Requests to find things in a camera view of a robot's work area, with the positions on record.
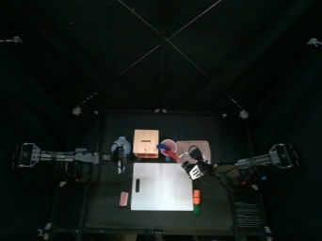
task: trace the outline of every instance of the white board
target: white board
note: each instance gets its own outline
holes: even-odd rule
[[[193,211],[193,181],[178,163],[135,163],[131,210]]]

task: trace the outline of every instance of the light fixture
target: light fixture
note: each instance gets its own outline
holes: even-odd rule
[[[322,42],[318,41],[318,39],[313,38],[313,39],[309,40],[307,44],[309,44],[309,45],[315,45],[315,46],[317,46],[318,44],[322,45]]]
[[[24,41],[22,40],[20,37],[14,37],[12,40],[0,40],[0,43],[1,43],[1,42],[23,43]]]

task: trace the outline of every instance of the green object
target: green object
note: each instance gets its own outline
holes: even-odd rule
[[[195,215],[201,214],[201,205],[194,205],[194,214]]]

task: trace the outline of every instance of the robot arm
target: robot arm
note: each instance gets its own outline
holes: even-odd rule
[[[32,168],[39,161],[74,162],[98,164],[111,159],[107,153],[91,153],[86,149],[76,148],[75,152],[54,153],[42,151],[34,143],[24,143],[18,159],[19,168]]]
[[[298,156],[291,145],[277,144],[267,154],[241,159],[233,165],[211,166],[203,160],[198,160],[197,164],[185,162],[182,165],[193,180],[205,176],[219,176],[233,170],[246,170],[257,166],[277,167],[279,169],[290,169],[298,166]]]

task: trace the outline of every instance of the cardboard box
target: cardboard box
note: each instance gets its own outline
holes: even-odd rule
[[[139,158],[159,158],[159,130],[135,130],[134,154]]]

